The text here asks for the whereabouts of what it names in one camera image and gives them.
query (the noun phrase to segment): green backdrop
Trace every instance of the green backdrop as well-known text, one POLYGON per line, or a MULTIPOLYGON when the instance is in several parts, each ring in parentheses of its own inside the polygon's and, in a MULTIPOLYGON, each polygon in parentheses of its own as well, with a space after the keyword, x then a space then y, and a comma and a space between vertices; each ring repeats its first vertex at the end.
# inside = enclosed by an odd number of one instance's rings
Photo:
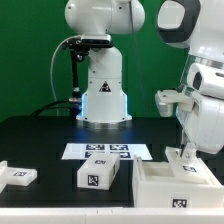
MULTIPOLYGON (((58 44, 74 35, 64 18, 67 0, 0 1, 0 121, 29 115, 53 101, 49 70, 58 44)), ((160 0, 141 0, 146 12, 144 27, 136 34, 147 112, 138 75, 132 35, 113 35, 123 55, 123 89, 132 116, 159 116, 154 103, 158 89, 179 85, 186 52, 165 45, 156 31, 160 0)), ((81 90, 87 86, 87 63, 79 64, 81 90)), ((58 99, 71 96, 71 64, 68 51, 59 51, 54 83, 58 99)), ((56 115, 55 112, 43 115, 56 115)))

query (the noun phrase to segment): black tabletop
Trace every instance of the black tabletop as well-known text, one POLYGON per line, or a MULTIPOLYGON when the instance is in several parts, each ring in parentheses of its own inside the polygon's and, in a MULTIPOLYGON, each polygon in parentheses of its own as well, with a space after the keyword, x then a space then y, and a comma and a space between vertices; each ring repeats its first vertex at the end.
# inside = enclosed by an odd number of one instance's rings
MULTIPOLYGON (((165 147, 179 147, 181 128, 174 118, 134 118, 118 130, 77 126, 69 117, 12 117, 0 124, 0 161, 32 168, 38 178, 27 187, 7 185, 0 207, 133 207, 132 161, 121 161, 108 191, 77 188, 83 160, 61 160, 67 143, 146 144, 153 161, 166 160, 165 147)), ((224 156, 200 154, 223 183, 224 156)))

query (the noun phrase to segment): white box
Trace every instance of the white box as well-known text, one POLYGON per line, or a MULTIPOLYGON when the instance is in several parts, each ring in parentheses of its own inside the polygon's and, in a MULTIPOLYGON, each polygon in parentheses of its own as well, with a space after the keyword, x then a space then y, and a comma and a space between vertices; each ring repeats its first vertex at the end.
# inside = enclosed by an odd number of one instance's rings
POLYGON ((207 172, 210 181, 190 183, 175 177, 169 163, 142 162, 135 158, 134 205, 139 208, 222 208, 224 187, 208 168, 207 172))
POLYGON ((109 190, 119 167, 119 154, 93 153, 78 170, 78 187, 109 190))

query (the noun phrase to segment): open box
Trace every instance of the open box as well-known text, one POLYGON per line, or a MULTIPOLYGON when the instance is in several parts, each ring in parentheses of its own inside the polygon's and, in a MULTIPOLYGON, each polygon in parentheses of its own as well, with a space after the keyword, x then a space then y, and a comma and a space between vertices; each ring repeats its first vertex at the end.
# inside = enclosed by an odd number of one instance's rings
POLYGON ((135 157, 132 180, 135 207, 223 208, 224 187, 201 159, 197 163, 205 175, 200 183, 195 183, 194 177, 192 182, 190 176, 185 179, 184 173, 178 176, 170 163, 142 162, 135 157))

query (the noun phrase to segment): triangle sticker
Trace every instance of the triangle sticker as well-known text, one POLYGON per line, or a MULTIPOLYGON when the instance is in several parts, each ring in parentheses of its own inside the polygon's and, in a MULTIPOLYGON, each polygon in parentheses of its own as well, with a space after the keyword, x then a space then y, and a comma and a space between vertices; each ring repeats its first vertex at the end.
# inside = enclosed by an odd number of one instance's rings
POLYGON ((107 82, 104 82, 103 86, 100 88, 100 92, 111 92, 109 85, 107 82))

